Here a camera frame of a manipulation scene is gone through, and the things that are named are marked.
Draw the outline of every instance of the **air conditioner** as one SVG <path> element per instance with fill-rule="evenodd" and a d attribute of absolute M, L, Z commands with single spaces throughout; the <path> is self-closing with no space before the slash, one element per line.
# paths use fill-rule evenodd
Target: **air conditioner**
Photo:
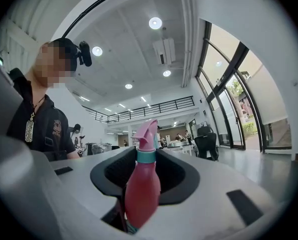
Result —
<path fill-rule="evenodd" d="M 159 65 L 171 65 L 176 60 L 174 39 L 162 39 L 153 42 L 154 53 Z"/>

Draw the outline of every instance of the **floor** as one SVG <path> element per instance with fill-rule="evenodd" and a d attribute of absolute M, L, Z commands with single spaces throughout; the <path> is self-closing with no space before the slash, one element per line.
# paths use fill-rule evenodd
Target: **floor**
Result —
<path fill-rule="evenodd" d="M 288 154 L 219 148 L 219 162 L 263 187 L 277 202 L 290 200 L 298 184 L 298 162 Z"/>

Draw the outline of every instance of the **black office chair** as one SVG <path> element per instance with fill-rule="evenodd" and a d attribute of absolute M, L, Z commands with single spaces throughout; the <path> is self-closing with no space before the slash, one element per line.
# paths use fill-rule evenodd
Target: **black office chair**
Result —
<path fill-rule="evenodd" d="M 194 142 L 199 151 L 199 158 L 218 161 L 219 154 L 216 150 L 217 135 L 208 126 L 200 127 L 197 130 L 198 137 L 194 138 Z"/>

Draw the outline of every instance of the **glass door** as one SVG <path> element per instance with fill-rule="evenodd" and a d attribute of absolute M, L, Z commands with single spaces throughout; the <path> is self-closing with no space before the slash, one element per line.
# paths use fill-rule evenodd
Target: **glass door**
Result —
<path fill-rule="evenodd" d="M 222 103 L 224 114 L 226 115 L 229 124 L 232 147 L 235 149 L 245 150 L 246 143 L 244 139 L 244 133 L 235 101 L 231 99 L 227 89 L 224 89 L 219 94 L 219 99 Z"/>

